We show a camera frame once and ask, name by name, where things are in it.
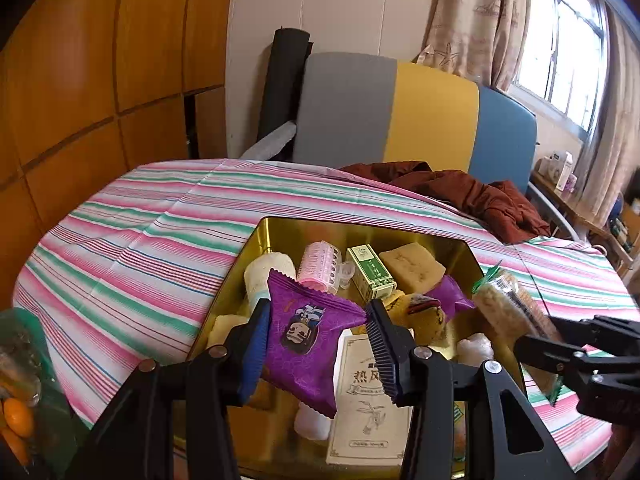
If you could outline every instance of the curtain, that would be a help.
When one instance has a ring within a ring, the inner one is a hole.
[[[640,149],[640,52],[622,19],[609,12],[609,81],[607,107],[600,112],[600,143],[587,178],[580,208],[604,225],[628,184]]]
[[[530,0],[438,0],[418,63],[506,91],[520,64]]]

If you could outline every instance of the pink and green stripes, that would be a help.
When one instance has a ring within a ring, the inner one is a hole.
[[[483,269],[502,261],[555,316],[639,319],[622,282],[583,244],[537,238],[504,246],[450,206],[329,168],[245,160],[141,166],[92,196],[41,240],[14,305],[43,325],[61,385],[95,422],[137,362],[183,360],[211,301],[265,216],[367,223],[462,238]],[[609,427],[529,398],[573,466]]]

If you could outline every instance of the purple snack package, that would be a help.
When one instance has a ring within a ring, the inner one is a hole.
[[[474,302],[467,299],[458,286],[456,280],[446,274],[425,296],[431,296],[440,300],[440,306],[447,316],[447,321],[451,321],[454,316],[463,310],[475,308]]]
[[[271,323],[262,378],[334,418],[338,338],[367,316],[355,303],[306,288],[274,269],[267,284]]]

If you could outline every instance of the wooden panel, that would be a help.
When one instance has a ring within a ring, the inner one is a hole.
[[[160,160],[187,158],[182,97],[140,108],[120,118],[130,168]]]
[[[0,52],[0,186],[15,176],[20,168],[6,122],[6,105],[4,104],[6,83],[2,66],[3,59],[4,55]]]
[[[225,89],[196,94],[195,99],[200,158],[225,158]]]
[[[0,310],[11,306],[15,279],[42,232],[24,179],[0,190]]]
[[[118,107],[178,93],[186,0],[121,0],[116,38]]]
[[[116,0],[37,0],[5,48],[7,116],[25,164],[113,115]]]
[[[27,173],[45,229],[127,171],[115,122],[74,140]]]
[[[189,0],[184,39],[184,91],[225,83],[229,0]]]

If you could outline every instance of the gray cushion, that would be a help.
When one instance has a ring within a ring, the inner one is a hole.
[[[309,56],[293,161],[330,168],[382,161],[397,66],[395,59],[368,54]]]

